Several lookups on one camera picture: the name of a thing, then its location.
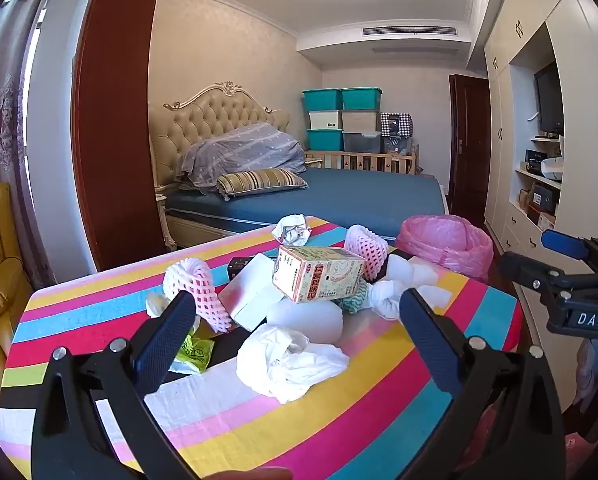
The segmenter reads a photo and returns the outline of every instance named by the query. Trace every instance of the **air conditioning vent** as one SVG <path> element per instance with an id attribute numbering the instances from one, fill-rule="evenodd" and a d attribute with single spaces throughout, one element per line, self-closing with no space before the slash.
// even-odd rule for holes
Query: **air conditioning vent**
<path id="1" fill-rule="evenodd" d="M 444 48 L 442 46 L 378 46 L 373 48 L 375 54 L 441 54 L 443 56 L 457 56 L 458 48 Z"/>
<path id="2" fill-rule="evenodd" d="M 454 27 L 433 27 L 432 25 L 394 25 L 392 27 L 367 27 L 364 36 L 384 36 L 388 34 L 439 34 L 457 36 Z"/>

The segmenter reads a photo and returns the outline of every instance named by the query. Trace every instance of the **white wardrobe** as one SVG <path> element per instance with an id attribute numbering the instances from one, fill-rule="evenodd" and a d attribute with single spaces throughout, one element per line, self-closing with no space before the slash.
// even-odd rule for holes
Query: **white wardrobe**
<path id="1" fill-rule="evenodd" d="M 592 0 L 504 0 L 486 44 L 492 102 L 492 153 L 486 227 L 500 252 L 516 251 L 560 267 L 589 272 L 541 245 L 541 230 L 519 207 L 519 192 L 533 182 L 559 197 L 555 229 L 598 238 L 598 8 Z M 536 140 L 538 101 L 534 74 L 556 61 L 564 109 L 562 182 L 527 173 L 525 150 L 550 153 Z M 580 341 L 547 331 L 538 294 L 517 287 L 533 342 L 545 351 L 563 408 L 575 393 Z"/>

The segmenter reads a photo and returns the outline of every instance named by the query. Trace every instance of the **plaid bag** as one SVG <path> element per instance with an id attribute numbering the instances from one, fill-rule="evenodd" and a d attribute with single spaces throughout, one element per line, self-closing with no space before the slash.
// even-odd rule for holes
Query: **plaid bag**
<path id="1" fill-rule="evenodd" d="M 413 125 L 410 114 L 381 112 L 381 137 L 412 137 Z"/>

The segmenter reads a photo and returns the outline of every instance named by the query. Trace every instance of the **television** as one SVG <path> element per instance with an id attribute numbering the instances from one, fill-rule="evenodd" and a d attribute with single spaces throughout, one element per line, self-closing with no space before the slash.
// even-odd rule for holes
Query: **television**
<path id="1" fill-rule="evenodd" d="M 542 132 L 563 135 L 563 99 L 557 62 L 534 75 L 539 100 L 539 128 Z"/>

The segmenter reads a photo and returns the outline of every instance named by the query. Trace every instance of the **upholstered headboard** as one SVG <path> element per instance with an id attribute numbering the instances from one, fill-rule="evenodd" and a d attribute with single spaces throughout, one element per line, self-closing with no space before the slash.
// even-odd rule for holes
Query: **upholstered headboard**
<path id="1" fill-rule="evenodd" d="M 185 103 L 149 105 L 148 131 L 157 191 L 176 178 L 177 158 L 194 143 L 246 124 L 268 122 L 285 132 L 290 114 L 262 108 L 232 81 L 215 83 Z"/>

